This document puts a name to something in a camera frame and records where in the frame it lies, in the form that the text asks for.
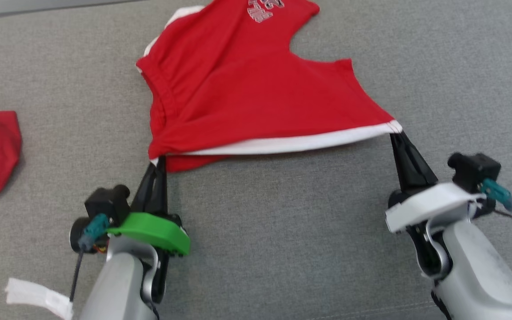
white plastic part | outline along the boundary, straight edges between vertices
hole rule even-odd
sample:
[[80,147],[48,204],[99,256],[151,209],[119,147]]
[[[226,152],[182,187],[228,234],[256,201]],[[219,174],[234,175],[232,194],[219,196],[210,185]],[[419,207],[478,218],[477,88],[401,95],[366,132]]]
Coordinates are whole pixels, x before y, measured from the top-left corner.
[[429,220],[480,198],[485,195],[469,194],[453,182],[437,184],[386,210],[386,225],[392,233],[404,231],[408,225]]
[[45,286],[9,278],[5,291],[8,293],[7,304],[39,306],[46,308],[64,320],[72,319],[74,312],[69,298]]

white tape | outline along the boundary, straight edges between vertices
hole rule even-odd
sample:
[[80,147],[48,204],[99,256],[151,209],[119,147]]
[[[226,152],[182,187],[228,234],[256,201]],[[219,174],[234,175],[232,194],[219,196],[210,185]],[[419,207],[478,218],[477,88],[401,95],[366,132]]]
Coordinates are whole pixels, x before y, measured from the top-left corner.
[[29,281],[9,278],[5,291],[8,293],[7,304],[29,304],[46,308],[64,320],[72,320],[72,302],[45,286]]

gray fabric surface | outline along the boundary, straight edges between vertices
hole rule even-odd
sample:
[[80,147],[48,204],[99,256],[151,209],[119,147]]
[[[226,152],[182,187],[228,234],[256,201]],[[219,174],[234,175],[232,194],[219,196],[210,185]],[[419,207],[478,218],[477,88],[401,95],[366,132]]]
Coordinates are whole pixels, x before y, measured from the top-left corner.
[[[22,160],[0,194],[0,320],[8,277],[67,294],[73,220],[99,186],[135,190],[151,94],[134,62],[179,7],[148,1],[0,20],[0,109],[16,110]],[[512,189],[512,2],[319,0],[293,39],[307,59],[351,57],[442,180],[448,156],[485,152]],[[165,319],[443,319],[405,235],[384,210],[398,187],[387,136],[329,150],[225,160],[169,177],[192,254],[172,260]],[[512,268],[512,222],[477,222]],[[103,256],[83,260],[80,312]]]

green plastic part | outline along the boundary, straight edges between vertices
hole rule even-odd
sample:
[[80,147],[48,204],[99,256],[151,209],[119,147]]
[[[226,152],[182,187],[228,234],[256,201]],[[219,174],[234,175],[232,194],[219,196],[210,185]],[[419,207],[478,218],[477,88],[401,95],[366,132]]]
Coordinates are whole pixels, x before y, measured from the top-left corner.
[[108,233],[125,235],[170,253],[186,256],[191,249],[191,239],[173,221],[146,212],[132,212],[118,228]]

